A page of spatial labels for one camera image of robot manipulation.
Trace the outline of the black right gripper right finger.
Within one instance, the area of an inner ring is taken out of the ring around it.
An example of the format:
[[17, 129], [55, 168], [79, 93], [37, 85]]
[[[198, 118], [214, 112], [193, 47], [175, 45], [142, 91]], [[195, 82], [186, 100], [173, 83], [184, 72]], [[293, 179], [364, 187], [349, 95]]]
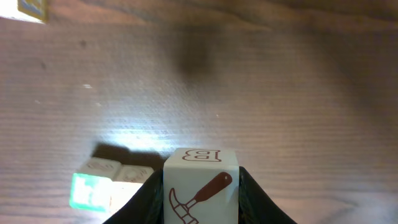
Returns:
[[239, 224], [297, 224], [239, 167]]

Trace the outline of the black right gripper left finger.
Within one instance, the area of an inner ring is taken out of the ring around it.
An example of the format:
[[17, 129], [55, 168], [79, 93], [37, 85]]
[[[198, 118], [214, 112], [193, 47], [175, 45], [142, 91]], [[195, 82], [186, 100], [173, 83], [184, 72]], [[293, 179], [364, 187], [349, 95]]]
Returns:
[[164, 224], [163, 202], [163, 170], [159, 169], [103, 224]]

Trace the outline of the red M wooden block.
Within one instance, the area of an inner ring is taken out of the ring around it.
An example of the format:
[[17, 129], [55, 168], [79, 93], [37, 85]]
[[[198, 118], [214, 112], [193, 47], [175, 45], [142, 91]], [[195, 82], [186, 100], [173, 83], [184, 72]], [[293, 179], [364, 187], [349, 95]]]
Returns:
[[110, 212], [116, 213], [125, 206], [153, 172], [151, 167], [122, 165], [113, 179]]

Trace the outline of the green 7 wooden block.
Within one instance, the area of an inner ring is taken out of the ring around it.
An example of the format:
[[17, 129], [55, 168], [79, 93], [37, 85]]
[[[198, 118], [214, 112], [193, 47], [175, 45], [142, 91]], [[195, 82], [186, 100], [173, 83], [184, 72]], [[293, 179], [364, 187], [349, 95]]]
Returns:
[[75, 209], [108, 212], [113, 179], [121, 163], [91, 157], [73, 175], [69, 205]]

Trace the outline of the hammer wooden block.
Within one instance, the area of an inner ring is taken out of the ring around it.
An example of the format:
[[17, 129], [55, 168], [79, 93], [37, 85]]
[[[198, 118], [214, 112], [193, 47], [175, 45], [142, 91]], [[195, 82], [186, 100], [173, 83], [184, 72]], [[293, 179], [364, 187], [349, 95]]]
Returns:
[[178, 148], [163, 168], [164, 224], [237, 224], [239, 164], [227, 149]]

